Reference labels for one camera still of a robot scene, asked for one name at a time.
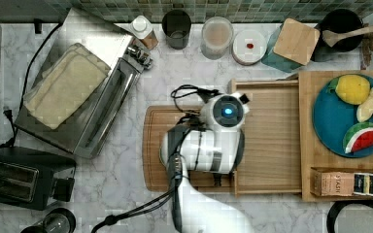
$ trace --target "wooden cutting board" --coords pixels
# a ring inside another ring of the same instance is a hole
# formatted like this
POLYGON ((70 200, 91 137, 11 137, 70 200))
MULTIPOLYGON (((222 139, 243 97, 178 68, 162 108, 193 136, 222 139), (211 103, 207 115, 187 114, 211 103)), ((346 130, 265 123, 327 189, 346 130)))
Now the wooden cutting board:
POLYGON ((319 71, 299 73, 302 199, 304 201, 362 199, 362 197, 315 196, 311 193, 312 168, 333 171, 373 172, 373 154, 363 158, 339 156, 321 143, 314 130, 312 121, 313 106, 320 90, 333 78, 345 74, 363 74, 373 78, 373 71, 319 71))
MULTIPOLYGON (((298 81, 230 83, 231 92, 246 93, 250 112, 243 126, 244 158, 233 176, 223 176, 214 187, 212 174, 190 172, 191 184, 200 191, 240 194, 300 193, 298 81)), ((161 141, 180 117, 172 106, 151 106, 144 125, 143 163, 147 188, 166 191, 165 167, 159 161, 161 141)))

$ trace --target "countertop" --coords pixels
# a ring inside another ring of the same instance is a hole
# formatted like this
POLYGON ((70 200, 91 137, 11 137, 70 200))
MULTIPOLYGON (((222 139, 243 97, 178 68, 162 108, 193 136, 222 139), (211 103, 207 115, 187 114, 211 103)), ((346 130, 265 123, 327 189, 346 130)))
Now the countertop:
MULTIPOLYGON (((251 28, 269 38, 280 24, 234 24, 235 33, 251 28)), ((54 24, 45 24, 43 34, 35 35, 32 24, 2 24, 0 110, 14 110, 20 100, 27 64, 54 24)), ((142 130, 147 107, 172 105, 170 92, 181 84, 194 84, 226 91, 228 82, 276 80, 290 74, 268 67, 260 62, 254 66, 236 63, 228 53, 222 59, 209 60, 200 51, 202 25, 192 25, 189 44, 184 50, 173 50, 166 45, 160 25, 154 30, 159 45, 152 51, 154 67, 142 74, 133 88, 107 137, 99 156, 78 162, 73 197, 69 203, 60 203, 46 211, 30 211, 0 204, 0 233, 20 232, 35 223, 55 207, 71 210, 77 218, 75 232, 90 232, 105 216, 120 214, 154 199, 161 193, 145 187, 142 169, 142 130)), ((29 75, 28 88, 46 58, 51 43, 44 47, 29 75)), ((311 62, 300 70, 356 70, 359 69, 358 51, 335 55, 325 63, 311 62)), ((199 104, 196 96, 182 104, 199 104)), ((0 144, 12 135, 9 122, 0 114, 0 144)), ((19 131, 17 145, 50 152, 64 152, 19 131)), ((252 220, 255 232, 262 233, 324 233, 326 214, 331 203, 303 203, 297 195, 243 195, 236 199, 232 194, 206 193, 228 203, 252 220)), ((144 215, 120 221, 98 232, 175 232, 168 205, 144 215)))

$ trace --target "white container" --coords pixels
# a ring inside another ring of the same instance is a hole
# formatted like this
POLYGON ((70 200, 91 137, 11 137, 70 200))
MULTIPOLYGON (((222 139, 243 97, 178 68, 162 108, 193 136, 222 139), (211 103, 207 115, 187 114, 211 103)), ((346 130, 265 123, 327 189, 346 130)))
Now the white container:
POLYGON ((235 37, 232 57, 241 65, 253 65, 266 52, 266 40, 257 31, 244 30, 235 37))
POLYGON ((231 44, 234 28, 224 17, 211 17, 202 28, 202 54, 212 60, 223 57, 231 44))
POLYGON ((158 45, 153 25, 143 16, 138 16, 129 24, 129 31, 138 38, 149 50, 158 45))

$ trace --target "black mug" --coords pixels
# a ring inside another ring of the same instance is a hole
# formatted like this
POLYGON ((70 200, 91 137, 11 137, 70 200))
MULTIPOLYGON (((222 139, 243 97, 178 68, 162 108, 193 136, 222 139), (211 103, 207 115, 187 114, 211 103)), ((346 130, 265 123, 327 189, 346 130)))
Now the black mug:
POLYGON ((345 33, 360 29, 363 27, 362 20, 359 16, 347 9, 338 9, 328 13, 325 18, 317 24, 315 28, 321 32, 320 39, 314 49, 311 57, 313 61, 327 61, 335 52, 345 52, 355 49, 359 46, 363 36, 354 36, 337 42, 330 47, 322 37, 322 32, 329 30, 335 33, 345 33))
POLYGON ((181 10, 167 13, 162 20, 162 29, 166 35, 166 42, 175 50, 182 50, 187 46, 190 27, 189 15, 181 10))

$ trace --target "glass cup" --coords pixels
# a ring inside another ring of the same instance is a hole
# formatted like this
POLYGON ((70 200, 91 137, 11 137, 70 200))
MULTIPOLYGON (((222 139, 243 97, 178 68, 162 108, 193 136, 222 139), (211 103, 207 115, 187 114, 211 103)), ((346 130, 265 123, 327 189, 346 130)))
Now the glass cup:
POLYGON ((224 17, 211 17, 202 28, 202 54, 208 59, 217 60, 223 57, 231 44, 234 28, 224 17))
POLYGON ((166 42, 175 50, 182 50, 187 46, 190 27, 189 15, 181 10, 170 11, 162 20, 162 29, 166 35, 166 42))

